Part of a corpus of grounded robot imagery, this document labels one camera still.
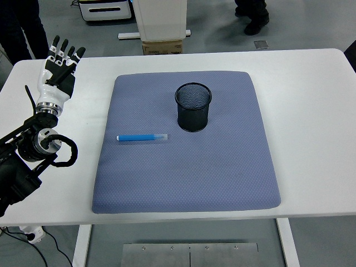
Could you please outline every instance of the black cable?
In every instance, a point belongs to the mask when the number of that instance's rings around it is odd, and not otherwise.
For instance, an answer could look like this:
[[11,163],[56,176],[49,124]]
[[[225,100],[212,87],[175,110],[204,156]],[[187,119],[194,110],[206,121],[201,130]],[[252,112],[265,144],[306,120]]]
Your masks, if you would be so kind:
[[72,1],[71,6],[79,6],[78,0]]
[[29,100],[31,101],[32,109],[33,109],[33,114],[36,114],[36,105],[34,104],[34,100],[32,98],[31,92],[29,91],[29,88],[27,85],[24,86],[24,89],[26,90],[26,93],[28,95]]
[[43,229],[43,231],[44,231],[46,234],[48,234],[49,236],[51,236],[51,237],[53,238],[53,240],[54,240],[55,243],[56,243],[57,250],[58,250],[60,253],[62,253],[62,254],[67,258],[67,260],[69,261],[69,264],[71,265],[71,267],[73,267],[72,262],[71,262],[71,260],[68,258],[68,256],[67,256],[63,251],[61,251],[61,250],[58,248],[58,244],[57,244],[56,238],[55,238],[53,235],[51,235],[49,232],[47,232],[43,227],[42,227],[42,229]]
[[17,234],[17,235],[25,235],[27,236],[27,234],[25,233],[14,233],[14,232],[10,232],[9,228],[8,227],[5,227],[6,228],[6,231],[9,233],[9,234]]
[[3,232],[3,233],[6,234],[6,235],[12,237],[12,238],[15,238],[15,239],[17,239],[17,240],[19,240],[19,241],[21,241],[21,242],[24,242],[24,243],[30,245],[31,247],[33,247],[34,249],[36,249],[37,252],[40,254],[40,256],[41,256],[41,258],[42,258],[44,264],[46,265],[46,267],[48,267],[45,257],[43,256],[43,254],[40,252],[40,250],[39,250],[35,245],[33,245],[33,244],[31,244],[31,243],[29,243],[29,242],[27,242],[27,241],[24,241],[24,240],[22,240],[22,239],[20,239],[20,238],[17,238],[16,236],[10,235],[9,233],[7,233],[7,232],[5,232],[4,230],[2,230],[1,228],[0,228],[0,231]]
[[72,155],[71,155],[71,158],[67,162],[53,162],[53,163],[51,163],[51,165],[54,167],[72,166],[78,158],[78,147],[77,147],[76,143],[74,143],[73,140],[69,139],[68,137],[66,137],[64,135],[49,135],[48,137],[43,139],[40,144],[44,149],[48,149],[50,142],[53,140],[60,140],[64,143],[66,143],[68,146],[70,146]]

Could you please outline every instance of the pant leg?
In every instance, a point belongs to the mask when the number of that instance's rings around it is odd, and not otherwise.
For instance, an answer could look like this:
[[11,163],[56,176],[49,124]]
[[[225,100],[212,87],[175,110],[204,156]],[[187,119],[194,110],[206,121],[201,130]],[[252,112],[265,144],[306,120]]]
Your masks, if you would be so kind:
[[0,0],[0,43],[11,63],[30,60],[26,39],[12,9],[13,0]]
[[47,58],[48,42],[45,29],[39,18],[38,0],[15,0],[14,2],[16,2],[15,13],[33,55],[37,59]]
[[257,21],[264,21],[269,18],[265,0],[252,0],[253,12],[249,18]]
[[265,0],[235,0],[235,3],[250,19],[257,21],[268,19],[269,14],[266,9]]

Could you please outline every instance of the black mesh pen holder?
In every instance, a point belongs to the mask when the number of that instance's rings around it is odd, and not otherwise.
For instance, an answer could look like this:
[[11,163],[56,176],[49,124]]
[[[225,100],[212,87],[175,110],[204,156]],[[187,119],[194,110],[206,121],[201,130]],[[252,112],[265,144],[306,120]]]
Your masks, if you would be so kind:
[[178,104],[178,125],[185,131],[198,132],[207,125],[211,91],[205,85],[190,82],[175,93]]

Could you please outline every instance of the white table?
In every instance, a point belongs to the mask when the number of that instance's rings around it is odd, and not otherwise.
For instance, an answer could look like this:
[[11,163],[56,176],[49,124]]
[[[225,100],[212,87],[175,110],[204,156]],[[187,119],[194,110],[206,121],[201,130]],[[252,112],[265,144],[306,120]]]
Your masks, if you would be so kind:
[[[0,93],[0,136],[23,124],[36,100],[40,60],[14,66]],[[281,194],[269,210],[94,214],[92,192],[117,76],[143,72],[245,71],[254,83]],[[72,167],[49,167],[43,184],[0,225],[73,225],[172,219],[263,219],[356,214],[356,75],[334,49],[83,58],[73,97],[55,128],[79,149]],[[69,149],[59,151],[67,160]]]

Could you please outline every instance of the white machine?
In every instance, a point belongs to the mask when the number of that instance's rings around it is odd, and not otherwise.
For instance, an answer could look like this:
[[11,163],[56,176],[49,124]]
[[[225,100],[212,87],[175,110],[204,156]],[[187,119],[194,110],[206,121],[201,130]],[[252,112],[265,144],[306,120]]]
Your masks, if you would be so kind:
[[134,14],[132,0],[79,0],[85,21],[110,21],[128,19]]

